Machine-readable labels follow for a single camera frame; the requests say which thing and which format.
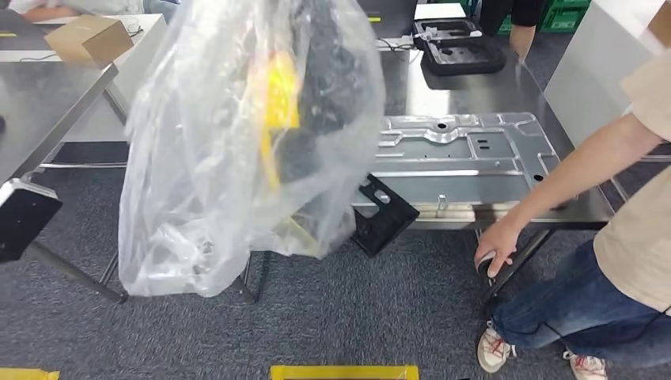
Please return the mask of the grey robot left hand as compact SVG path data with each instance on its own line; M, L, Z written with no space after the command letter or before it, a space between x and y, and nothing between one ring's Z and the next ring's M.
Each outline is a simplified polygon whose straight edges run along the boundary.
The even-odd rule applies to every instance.
M291 32L291 121L271 122L271 166L283 183L323 172L365 177L384 117L385 85L375 33L355 1L280 1L275 16Z

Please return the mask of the person's right hand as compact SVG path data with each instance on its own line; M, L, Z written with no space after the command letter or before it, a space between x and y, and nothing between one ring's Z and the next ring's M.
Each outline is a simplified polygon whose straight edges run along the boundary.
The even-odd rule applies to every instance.
M474 255L476 268L491 257L487 267L487 276L495 278L504 265L513 263L510 256L517 251L516 244L521 227L508 220L500 220L481 234L480 243Z

